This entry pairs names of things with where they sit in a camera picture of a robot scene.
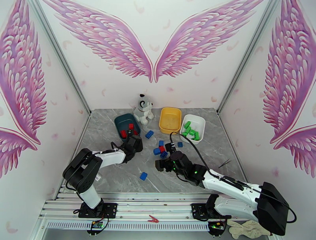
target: gray marble surface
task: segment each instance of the gray marble surface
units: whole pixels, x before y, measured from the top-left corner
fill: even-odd
[[[180,181],[173,172],[158,172],[155,168],[155,160],[160,159],[159,155],[153,154],[153,149],[158,147],[158,141],[169,140],[169,135],[163,134],[159,130],[159,119],[161,109],[153,109],[155,118],[149,120],[149,124],[143,127],[141,124],[141,137],[143,139],[144,150],[127,164],[111,165],[99,170],[102,178],[94,185],[99,193],[104,192],[182,192],[198,193],[210,192],[200,187],[192,186]],[[225,133],[214,109],[181,109],[182,120],[186,114],[194,114],[206,120],[203,140],[196,145],[203,158],[211,169],[243,180],[237,160],[229,146]],[[114,119],[125,113],[132,113],[132,109],[97,109],[92,112],[92,118],[87,131],[83,137],[81,148],[101,151],[110,149],[110,142],[121,145],[121,140],[114,125]],[[145,134],[154,131],[154,135],[147,139]],[[180,141],[178,135],[173,136],[173,141]],[[180,150],[185,153],[190,161],[203,164],[189,143],[183,143]],[[224,167],[218,167],[227,159],[231,162]],[[142,172],[146,172],[148,177],[145,181],[139,178]]]

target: red block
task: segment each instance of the red block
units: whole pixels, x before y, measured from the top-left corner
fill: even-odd
[[[159,150],[160,150],[160,153],[164,152],[165,151],[164,146],[159,147]]]
[[[123,139],[125,139],[125,138],[127,137],[127,134],[126,134],[126,131],[125,131],[125,130],[122,130],[122,131],[121,131],[121,137],[122,137]]]

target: blue cube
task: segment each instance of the blue cube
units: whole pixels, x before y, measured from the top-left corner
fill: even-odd
[[[141,173],[141,176],[140,176],[139,178],[140,178],[141,180],[145,181],[145,179],[146,179],[147,176],[148,176],[147,173],[142,172],[142,173]]]
[[[159,155],[160,154],[160,149],[159,148],[155,148],[154,149],[154,154],[155,155]]]
[[[148,139],[150,139],[150,137],[151,137],[153,134],[154,134],[154,132],[150,130],[150,131],[145,135],[145,137],[148,138]]]
[[[163,152],[161,153],[160,157],[161,157],[162,159],[165,159],[167,155],[168,155],[168,153],[167,153],[166,151],[163,151]]]

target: white bowl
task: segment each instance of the white bowl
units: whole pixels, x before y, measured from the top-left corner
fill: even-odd
[[[185,124],[190,121],[191,124],[190,124],[190,127],[191,129],[193,129],[194,131],[197,131],[199,132],[199,137],[200,137],[200,140],[199,141],[195,141],[195,140],[192,140],[191,138],[193,138],[192,135],[188,134],[187,135],[187,138],[189,138],[191,140],[191,142],[196,145],[198,144],[199,142],[202,141],[203,139],[203,136],[204,136],[204,129],[205,129],[205,119],[200,117],[200,116],[196,116],[196,115],[192,115],[192,114],[187,114],[184,116],[184,119],[182,121],[182,126],[181,126],[181,129],[180,129],[180,133],[182,134],[183,132],[186,131],[186,129],[184,128]],[[186,143],[188,143],[189,141],[187,141],[184,137],[180,136],[180,139]]]

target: wing mural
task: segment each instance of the wing mural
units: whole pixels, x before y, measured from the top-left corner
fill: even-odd
[[[233,0],[184,20],[170,37],[155,67],[155,81],[162,75],[176,77],[198,64],[234,36],[263,0]]]
[[[121,19],[69,0],[43,0],[62,26],[115,69],[149,82],[176,77],[198,64],[244,26],[263,0],[233,0],[184,20],[170,37],[153,69],[132,29]]]
[[[316,124],[290,132],[274,149],[280,147],[291,150],[295,167],[299,165],[313,178],[316,176]]]
[[[45,123],[44,73],[37,32],[25,0],[16,0],[0,37],[0,93],[21,134],[0,127],[0,178],[15,168],[21,151],[40,144],[37,129]]]
[[[296,0],[282,0],[269,46],[263,113],[274,127],[274,149],[285,147],[296,167],[316,176],[316,125],[295,126],[316,80],[316,42]]]
[[[94,54],[131,77],[152,82],[152,63],[133,30],[123,20],[68,0],[43,0],[58,13],[62,26]]]
[[[270,143],[295,125],[315,84],[316,42],[296,0],[283,0],[272,30],[266,70],[265,122],[274,127]]]

